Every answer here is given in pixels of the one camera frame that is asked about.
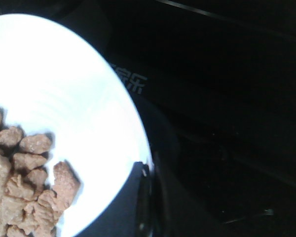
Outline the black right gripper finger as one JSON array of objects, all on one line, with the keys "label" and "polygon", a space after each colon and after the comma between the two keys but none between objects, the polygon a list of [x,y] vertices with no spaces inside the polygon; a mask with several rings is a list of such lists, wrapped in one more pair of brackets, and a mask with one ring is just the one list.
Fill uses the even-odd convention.
[{"label": "black right gripper finger", "polygon": [[84,231],[84,237],[149,237],[150,173],[142,162],[131,173],[110,205]]}]

